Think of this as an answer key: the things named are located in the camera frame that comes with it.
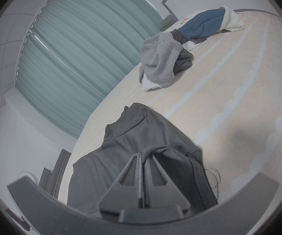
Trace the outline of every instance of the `teal curtain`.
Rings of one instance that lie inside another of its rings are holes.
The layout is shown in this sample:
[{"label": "teal curtain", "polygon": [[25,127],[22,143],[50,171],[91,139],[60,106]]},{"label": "teal curtain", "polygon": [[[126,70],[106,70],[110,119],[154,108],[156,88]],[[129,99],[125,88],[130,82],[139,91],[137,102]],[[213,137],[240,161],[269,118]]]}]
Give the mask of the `teal curtain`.
[{"label": "teal curtain", "polygon": [[139,63],[143,41],[159,33],[161,21],[145,0],[49,0],[24,43],[16,87],[78,138],[94,109]]}]

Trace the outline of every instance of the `gray waffle-knit garment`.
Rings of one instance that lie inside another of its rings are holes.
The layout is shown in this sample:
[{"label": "gray waffle-knit garment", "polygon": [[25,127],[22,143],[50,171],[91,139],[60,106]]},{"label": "gray waffle-knit garment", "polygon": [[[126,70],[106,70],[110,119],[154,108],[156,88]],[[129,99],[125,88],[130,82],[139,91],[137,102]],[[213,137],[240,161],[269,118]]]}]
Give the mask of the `gray waffle-knit garment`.
[{"label": "gray waffle-knit garment", "polygon": [[148,80],[169,87],[174,79],[174,65],[182,50],[181,43],[174,40],[170,32],[160,32],[145,39],[141,47],[139,82],[144,73]]}]

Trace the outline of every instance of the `green curtain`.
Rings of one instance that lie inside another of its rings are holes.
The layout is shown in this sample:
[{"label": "green curtain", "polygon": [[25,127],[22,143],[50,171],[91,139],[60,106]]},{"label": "green curtain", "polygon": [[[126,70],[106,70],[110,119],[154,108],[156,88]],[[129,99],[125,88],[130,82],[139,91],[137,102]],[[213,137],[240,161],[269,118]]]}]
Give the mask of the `green curtain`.
[{"label": "green curtain", "polygon": [[145,0],[49,0],[24,43],[16,87],[78,138],[94,109],[139,63],[143,41],[159,33],[161,21]]}]

